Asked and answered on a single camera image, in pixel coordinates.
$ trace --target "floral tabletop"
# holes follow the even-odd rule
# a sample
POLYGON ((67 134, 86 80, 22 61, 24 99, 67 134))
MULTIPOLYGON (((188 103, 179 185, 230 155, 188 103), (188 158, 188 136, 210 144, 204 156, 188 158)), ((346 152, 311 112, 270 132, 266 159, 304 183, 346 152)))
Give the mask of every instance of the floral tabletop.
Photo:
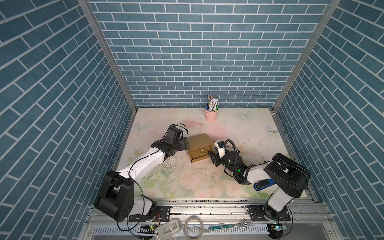
MULTIPOLYGON (((206 133, 214 140, 231 139, 246 165, 270 160, 275 153, 288 156, 268 108, 220 108, 216 122, 207 122, 203 108, 139 108, 120 159, 118 170, 138 160, 160 140, 170 124, 183 123, 189 135, 206 133)), ((191 163, 179 151, 139 181, 144 194, 154 199, 255 198, 267 199, 276 185, 255 191, 226 175, 210 159, 191 163)), ((140 189, 135 188, 136 195, 140 189)))

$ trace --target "robotic arm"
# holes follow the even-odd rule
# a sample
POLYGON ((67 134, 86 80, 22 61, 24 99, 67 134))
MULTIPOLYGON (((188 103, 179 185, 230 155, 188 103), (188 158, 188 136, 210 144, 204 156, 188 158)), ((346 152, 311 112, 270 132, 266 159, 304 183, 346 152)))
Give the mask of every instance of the robotic arm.
POLYGON ((117 222, 123 221, 128 215, 143 212, 145 219, 153 219, 156 202, 148 197, 145 197, 144 201, 134 198, 134 182, 140 181, 177 151, 186 149, 188 142, 187 138, 183 137, 183 131, 174 124, 170 125, 164 137, 152 143, 151 148, 139 160, 119 172, 110 170, 105 174, 93 203, 95 208, 117 222))
POLYGON ((292 198, 301 196, 311 177, 305 167, 280 153, 275 154, 271 161, 264 164, 246 166, 239 156, 240 151, 236 149, 231 140, 217 141, 215 146, 218 153, 209 152, 212 163, 216 167, 224 165, 224 172, 228 174, 225 170, 230 170, 233 174, 232 177, 239 184, 248 185, 265 179, 272 179, 278 185, 276 191, 264 205, 264 214, 269 220, 278 219, 284 206, 292 198), (227 142, 232 144, 233 151, 226 149, 227 142))

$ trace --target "teal fork handle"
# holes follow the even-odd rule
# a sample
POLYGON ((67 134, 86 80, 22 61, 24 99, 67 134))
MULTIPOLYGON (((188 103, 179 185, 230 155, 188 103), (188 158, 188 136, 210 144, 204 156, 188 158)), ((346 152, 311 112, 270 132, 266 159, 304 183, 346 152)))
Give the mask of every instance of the teal fork handle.
POLYGON ((235 226, 236 226, 236 224, 219 225, 219 226, 209 227, 209 230, 230 228, 230 227, 235 227, 235 226))

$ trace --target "cardboard flap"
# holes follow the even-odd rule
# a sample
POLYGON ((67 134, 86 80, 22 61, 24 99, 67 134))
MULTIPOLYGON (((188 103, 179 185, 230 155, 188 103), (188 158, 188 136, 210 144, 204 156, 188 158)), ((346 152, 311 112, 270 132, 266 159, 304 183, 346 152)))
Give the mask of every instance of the cardboard flap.
POLYGON ((196 136, 187 137, 188 141, 188 151, 187 154, 190 154, 193 150, 205 147, 215 143, 215 140, 210 138, 207 134, 202 133, 196 136))

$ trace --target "blue brick wall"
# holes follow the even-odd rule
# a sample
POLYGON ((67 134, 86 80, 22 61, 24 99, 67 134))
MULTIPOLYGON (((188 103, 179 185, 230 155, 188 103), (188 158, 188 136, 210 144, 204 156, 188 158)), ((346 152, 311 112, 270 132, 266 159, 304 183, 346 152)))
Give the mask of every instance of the blue brick wall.
POLYGON ((78 237, 131 114, 76 0, 0 1, 0 239, 78 237))
POLYGON ((91 5, 138 107, 272 107, 328 1, 91 5))
POLYGON ((345 239, 383 239, 383 12, 342 0, 278 109, 345 239))

